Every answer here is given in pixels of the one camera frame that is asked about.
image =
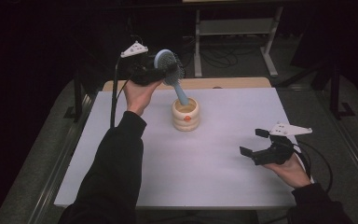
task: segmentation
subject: floor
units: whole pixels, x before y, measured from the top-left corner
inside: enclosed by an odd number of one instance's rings
[[[271,78],[258,50],[265,40],[264,36],[203,39],[203,77],[267,77],[271,84],[276,84],[303,70],[290,65],[300,37],[278,36],[270,55],[279,75]],[[185,39],[182,63],[186,69],[186,78],[194,77],[190,50],[193,44],[191,38]],[[348,103],[356,116],[337,120],[327,109],[329,86],[323,91],[312,90],[310,82],[313,77],[314,74],[310,74],[289,88],[277,89],[277,92],[290,122],[312,127],[313,134],[299,136],[297,140],[322,152],[334,174],[333,187],[329,193],[331,198],[343,202],[345,211],[358,223],[358,92],[346,78],[341,79],[340,102]],[[60,217],[63,209],[52,203],[71,153],[76,147],[76,139],[92,107],[91,96],[84,100],[85,116],[79,122],[74,123],[73,119],[65,118],[68,108],[74,105],[73,92],[73,82],[70,82],[51,108],[48,119],[0,210],[0,223],[56,223]],[[307,151],[312,159],[312,175],[326,187],[330,176],[324,160],[310,148]],[[257,211],[259,223],[266,223],[284,214],[285,210]],[[175,219],[176,222],[164,219],[170,217],[178,218]],[[199,223],[247,223],[246,218],[251,217],[239,211],[139,212],[140,223],[196,223],[196,220]],[[152,218],[155,222],[150,219],[145,222],[146,218]]]

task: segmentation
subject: white plastic mount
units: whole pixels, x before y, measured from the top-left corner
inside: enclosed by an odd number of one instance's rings
[[[269,131],[270,135],[279,135],[279,136],[287,136],[287,135],[298,135],[304,133],[312,133],[311,128],[302,128],[297,127],[290,124],[284,124],[278,122],[272,129]]]
[[[130,57],[132,55],[140,54],[148,52],[149,49],[142,44],[138,43],[138,41],[135,41],[135,43],[129,47],[126,51],[121,52],[121,58]]]

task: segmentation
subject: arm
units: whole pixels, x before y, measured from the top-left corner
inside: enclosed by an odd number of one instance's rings
[[[154,89],[161,82],[140,87],[128,82],[127,111],[116,128],[105,134],[76,200],[59,223],[135,223],[135,205],[142,179],[146,123],[141,119]]]
[[[282,165],[272,163],[264,167],[272,170],[295,189],[292,194],[296,199],[296,207],[288,211],[288,223],[353,223],[340,202],[332,202],[320,184],[310,183],[295,153]]]

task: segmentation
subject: hairbrush handle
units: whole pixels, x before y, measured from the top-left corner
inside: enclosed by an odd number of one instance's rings
[[[185,92],[182,90],[182,87],[180,87],[179,83],[173,85],[173,88],[176,91],[176,95],[178,96],[180,104],[181,105],[188,105],[188,98],[185,95]]]

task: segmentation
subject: ridged container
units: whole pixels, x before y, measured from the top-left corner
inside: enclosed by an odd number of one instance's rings
[[[172,104],[172,124],[182,132],[191,132],[200,125],[200,105],[193,98],[188,98],[187,105],[181,105],[179,100]]]

